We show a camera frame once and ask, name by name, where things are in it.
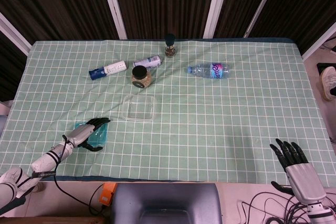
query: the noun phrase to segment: green grid tablecloth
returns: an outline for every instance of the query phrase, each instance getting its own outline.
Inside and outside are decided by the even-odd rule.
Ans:
[[[75,122],[109,117],[104,149],[74,150],[58,175],[283,184],[269,147],[279,137],[296,141],[322,182],[336,186],[335,154],[295,44],[177,42],[176,56],[151,71],[146,89],[131,84],[131,69],[89,78],[89,70],[163,56],[164,48],[158,41],[36,42],[0,140],[0,174],[12,166],[28,171]],[[229,63],[230,78],[185,72],[204,62]],[[153,122],[120,116],[123,97],[137,93],[156,98]]]

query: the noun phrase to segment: black curtain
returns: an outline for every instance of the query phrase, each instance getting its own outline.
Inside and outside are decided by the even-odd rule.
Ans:
[[[14,99],[27,57],[0,32],[0,101]]]
[[[304,53],[336,22],[336,0],[268,0],[250,37],[288,37]]]
[[[224,0],[214,38],[243,37],[261,0]]]
[[[129,39],[202,38],[211,0],[118,0]]]
[[[119,38],[107,0],[0,0],[0,12],[31,44]]]

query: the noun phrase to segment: white robotic hand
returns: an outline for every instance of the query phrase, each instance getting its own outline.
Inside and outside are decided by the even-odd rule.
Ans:
[[[108,118],[91,119],[74,129],[67,137],[63,135],[65,141],[52,147],[49,152],[31,164],[32,176],[25,174],[19,167],[5,172],[0,177],[0,215],[22,205],[25,202],[24,196],[29,194],[42,178],[55,176],[56,171],[53,169],[70,156],[74,148],[83,147],[92,152],[100,151],[102,147],[92,147],[88,144],[88,137],[110,121]]]
[[[276,141],[282,152],[273,144],[270,144],[270,147],[285,170],[291,188],[282,187],[274,181],[271,182],[272,185],[277,190],[293,195],[302,204],[307,205],[307,215],[311,223],[336,224],[333,210],[322,205],[326,191],[314,167],[308,163],[302,149],[296,143],[289,144],[279,139]]]

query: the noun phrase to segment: spice jar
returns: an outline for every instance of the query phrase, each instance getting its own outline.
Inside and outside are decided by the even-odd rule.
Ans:
[[[152,75],[144,66],[135,66],[132,70],[132,84],[138,88],[147,88],[152,81]]]
[[[166,56],[168,58],[171,58],[176,53],[176,50],[175,50],[175,47],[174,47],[175,35],[173,35],[173,34],[167,34],[164,37],[164,40],[166,41],[166,49],[165,49],[164,53],[166,54]]]

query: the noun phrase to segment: shoe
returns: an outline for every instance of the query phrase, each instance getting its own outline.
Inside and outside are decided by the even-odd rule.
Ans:
[[[331,101],[336,96],[330,93],[330,90],[336,87],[336,69],[334,67],[325,68],[320,76],[321,85],[323,88],[323,98],[327,101]]]

